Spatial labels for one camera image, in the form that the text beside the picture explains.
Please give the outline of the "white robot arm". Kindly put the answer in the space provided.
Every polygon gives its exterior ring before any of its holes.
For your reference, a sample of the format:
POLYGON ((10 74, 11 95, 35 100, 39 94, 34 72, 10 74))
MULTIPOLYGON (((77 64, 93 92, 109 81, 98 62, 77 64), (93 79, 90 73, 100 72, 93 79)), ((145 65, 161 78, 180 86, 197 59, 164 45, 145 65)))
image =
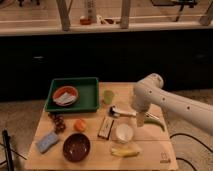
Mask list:
POLYGON ((147 112, 151 104, 158 105, 213 136, 213 105, 167 92, 163 85, 163 78, 156 73, 136 82, 133 85, 134 109, 141 113, 147 112))

